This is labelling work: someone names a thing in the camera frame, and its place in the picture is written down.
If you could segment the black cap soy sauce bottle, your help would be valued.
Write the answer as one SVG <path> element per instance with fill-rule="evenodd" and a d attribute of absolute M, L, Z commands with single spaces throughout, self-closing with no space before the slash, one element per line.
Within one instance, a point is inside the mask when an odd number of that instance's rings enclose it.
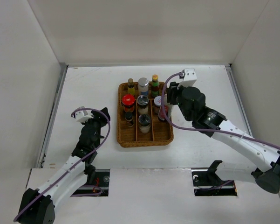
<path fill-rule="evenodd" d="M 158 113 L 158 119 L 161 122 L 166 122 L 165 115 L 168 117 L 168 119 L 171 119 L 171 114 L 173 110 L 173 105 L 167 102 L 167 97 L 164 97 L 164 105 L 160 107 L 159 113 Z"/>

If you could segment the small white red lid jar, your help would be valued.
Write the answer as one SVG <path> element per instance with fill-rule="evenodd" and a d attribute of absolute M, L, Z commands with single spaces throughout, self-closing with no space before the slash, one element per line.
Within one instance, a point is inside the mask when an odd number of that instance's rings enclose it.
<path fill-rule="evenodd" d="M 155 114 L 159 113 L 161 107 L 161 96 L 156 96 L 153 100 L 153 111 Z"/>

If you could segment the yellow cap green label bottle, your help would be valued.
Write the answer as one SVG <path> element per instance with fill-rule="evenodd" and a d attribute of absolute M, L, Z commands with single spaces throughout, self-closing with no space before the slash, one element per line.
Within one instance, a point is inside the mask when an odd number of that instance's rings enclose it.
<path fill-rule="evenodd" d="M 158 75 L 154 74 L 152 75 L 152 82 L 151 82 L 151 96 L 153 98 L 159 96 L 159 80 Z"/>

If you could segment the black cap spice bottle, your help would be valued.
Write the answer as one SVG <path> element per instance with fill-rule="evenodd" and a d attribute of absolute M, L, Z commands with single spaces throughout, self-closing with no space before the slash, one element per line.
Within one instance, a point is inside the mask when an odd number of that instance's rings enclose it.
<path fill-rule="evenodd" d="M 126 112 L 125 113 L 125 120 L 126 120 L 126 123 L 127 123 L 128 127 L 133 127 L 134 121 L 133 121 L 133 114 L 132 114 L 132 112 Z"/>

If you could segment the steel top glass grinder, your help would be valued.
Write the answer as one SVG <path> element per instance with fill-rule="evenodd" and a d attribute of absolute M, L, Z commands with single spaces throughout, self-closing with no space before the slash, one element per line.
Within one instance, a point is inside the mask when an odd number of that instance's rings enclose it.
<path fill-rule="evenodd" d="M 139 115 L 148 114 L 149 98 L 145 95 L 140 95 L 137 98 L 137 110 Z"/>

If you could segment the black lid shaker jar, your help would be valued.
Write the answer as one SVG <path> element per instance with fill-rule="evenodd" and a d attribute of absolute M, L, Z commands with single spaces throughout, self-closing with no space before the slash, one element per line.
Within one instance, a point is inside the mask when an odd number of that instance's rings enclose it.
<path fill-rule="evenodd" d="M 148 133 L 151 128 L 151 117 L 148 114 L 140 115 L 138 118 L 141 133 Z"/>

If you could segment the silver lid blue label jar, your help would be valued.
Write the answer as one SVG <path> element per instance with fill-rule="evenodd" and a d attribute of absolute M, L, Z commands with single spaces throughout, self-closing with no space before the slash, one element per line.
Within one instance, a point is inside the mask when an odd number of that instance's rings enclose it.
<path fill-rule="evenodd" d="M 139 95 L 148 96 L 149 81 L 147 78 L 142 77 L 138 80 L 138 93 L 139 93 Z"/>

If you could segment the red lid chili sauce jar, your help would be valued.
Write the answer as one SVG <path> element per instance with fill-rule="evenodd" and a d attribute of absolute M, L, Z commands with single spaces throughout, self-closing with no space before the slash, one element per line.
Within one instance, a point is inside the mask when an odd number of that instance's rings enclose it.
<path fill-rule="evenodd" d="M 131 94 L 126 94 L 122 97 L 122 105 L 124 112 L 133 113 L 135 110 L 135 97 Z"/>

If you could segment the cork top yellow label bottle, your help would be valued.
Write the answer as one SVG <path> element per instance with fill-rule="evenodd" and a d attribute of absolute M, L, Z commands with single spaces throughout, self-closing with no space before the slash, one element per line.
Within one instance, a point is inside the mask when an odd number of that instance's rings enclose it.
<path fill-rule="evenodd" d="M 135 86 L 132 78 L 128 79 L 128 94 L 135 96 Z"/>

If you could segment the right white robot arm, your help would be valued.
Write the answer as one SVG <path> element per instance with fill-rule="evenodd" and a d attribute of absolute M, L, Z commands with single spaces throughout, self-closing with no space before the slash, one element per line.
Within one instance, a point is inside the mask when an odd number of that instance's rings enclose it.
<path fill-rule="evenodd" d="M 254 165 L 250 176 L 263 190 L 277 194 L 280 191 L 280 147 L 257 140 L 237 128 L 225 115 L 207 107 L 205 95 L 196 87 L 184 87 L 171 82 L 167 90 L 167 103 L 177 105 L 191 131 L 198 131 L 220 141 Z"/>

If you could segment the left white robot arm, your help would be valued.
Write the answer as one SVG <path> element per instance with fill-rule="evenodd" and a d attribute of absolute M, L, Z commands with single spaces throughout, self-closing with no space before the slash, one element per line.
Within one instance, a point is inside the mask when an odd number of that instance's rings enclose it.
<path fill-rule="evenodd" d="M 28 188 L 20 203 L 14 222 L 20 224 L 52 224 L 57 209 L 82 185 L 95 182 L 92 162 L 97 150 L 106 141 L 101 135 L 104 126 L 110 126 L 110 115 L 105 107 L 101 110 L 79 107 L 71 117 L 82 124 L 79 140 L 64 165 L 43 185 Z"/>

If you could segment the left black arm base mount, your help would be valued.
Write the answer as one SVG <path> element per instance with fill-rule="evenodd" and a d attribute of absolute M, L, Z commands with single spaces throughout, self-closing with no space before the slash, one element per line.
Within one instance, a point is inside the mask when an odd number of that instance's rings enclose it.
<path fill-rule="evenodd" d="M 109 183 L 110 183 L 110 170 L 109 169 L 96 169 L 90 165 L 86 171 L 87 181 L 80 188 L 78 188 L 72 196 L 108 196 Z"/>

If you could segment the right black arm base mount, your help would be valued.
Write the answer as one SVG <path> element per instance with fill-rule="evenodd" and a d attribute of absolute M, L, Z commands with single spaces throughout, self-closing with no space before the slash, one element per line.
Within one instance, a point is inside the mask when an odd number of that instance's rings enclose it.
<path fill-rule="evenodd" d="M 192 168 L 195 196 L 237 196 L 234 180 L 222 180 L 216 174 L 221 160 L 215 160 L 208 168 Z"/>

